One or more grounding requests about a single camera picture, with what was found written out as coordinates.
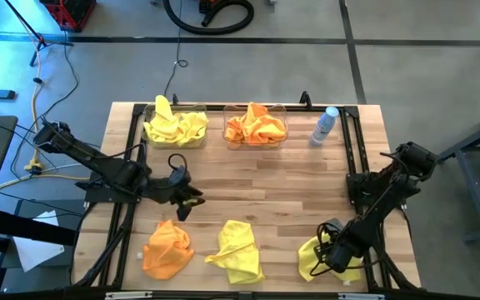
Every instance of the white paper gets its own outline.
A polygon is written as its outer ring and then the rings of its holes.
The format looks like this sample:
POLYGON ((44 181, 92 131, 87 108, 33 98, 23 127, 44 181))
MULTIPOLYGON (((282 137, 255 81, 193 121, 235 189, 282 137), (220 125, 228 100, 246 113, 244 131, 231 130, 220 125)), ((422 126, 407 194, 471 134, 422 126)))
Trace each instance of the white paper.
MULTIPOLYGON (((34 220, 58 226, 56 215, 55 211, 44 212, 37 217, 39 219, 35 218, 34 220)), ((20 257, 20 263, 22 263, 24 272, 64 252, 63 245, 34 241, 30 238, 23 237, 14 237, 13 239, 16 243, 17 255, 20 257)))

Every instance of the red equipment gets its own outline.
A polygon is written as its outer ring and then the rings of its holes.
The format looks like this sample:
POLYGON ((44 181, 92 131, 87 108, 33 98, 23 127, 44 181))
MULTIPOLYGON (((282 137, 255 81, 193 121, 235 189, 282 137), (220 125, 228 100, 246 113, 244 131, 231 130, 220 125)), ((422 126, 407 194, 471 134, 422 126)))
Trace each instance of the red equipment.
POLYGON ((60 30, 80 33, 96 5, 96 0, 40 0, 60 30))

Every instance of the cloth in container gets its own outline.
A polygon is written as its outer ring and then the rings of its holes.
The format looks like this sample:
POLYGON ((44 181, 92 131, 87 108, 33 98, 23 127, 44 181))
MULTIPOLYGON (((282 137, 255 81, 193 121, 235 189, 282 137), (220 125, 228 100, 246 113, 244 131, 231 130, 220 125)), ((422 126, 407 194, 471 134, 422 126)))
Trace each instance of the cloth in container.
POLYGON ((200 140, 207 131, 205 112, 172 113, 170 103, 164 96, 155 97, 155 117, 144 122, 147 138, 156 143, 176 143, 179 147, 200 140))
POLYGON ((286 139, 283 121, 272 117, 268 109, 254 102, 247 106, 247 113, 227 121, 225 138, 229 142, 249 145, 277 144, 286 139))

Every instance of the white bottle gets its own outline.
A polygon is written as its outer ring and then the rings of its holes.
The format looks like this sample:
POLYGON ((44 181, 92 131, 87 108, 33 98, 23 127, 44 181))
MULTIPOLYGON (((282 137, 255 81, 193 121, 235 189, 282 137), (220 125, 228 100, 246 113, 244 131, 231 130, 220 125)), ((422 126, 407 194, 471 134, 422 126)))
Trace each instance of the white bottle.
POLYGON ((314 132, 310 137, 310 144, 313 146, 321 146, 323 140, 329 135, 333 129, 336 118, 338 117, 338 108, 327 107, 323 115, 317 120, 314 132))

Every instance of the blue bottle cap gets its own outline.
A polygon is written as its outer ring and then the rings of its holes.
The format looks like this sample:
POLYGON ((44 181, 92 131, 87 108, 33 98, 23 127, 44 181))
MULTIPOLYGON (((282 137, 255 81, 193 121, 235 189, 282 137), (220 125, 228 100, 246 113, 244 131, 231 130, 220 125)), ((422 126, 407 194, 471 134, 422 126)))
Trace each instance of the blue bottle cap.
POLYGON ((325 108, 325 113, 333 118, 338 117, 338 108, 336 107, 327 107, 325 108))

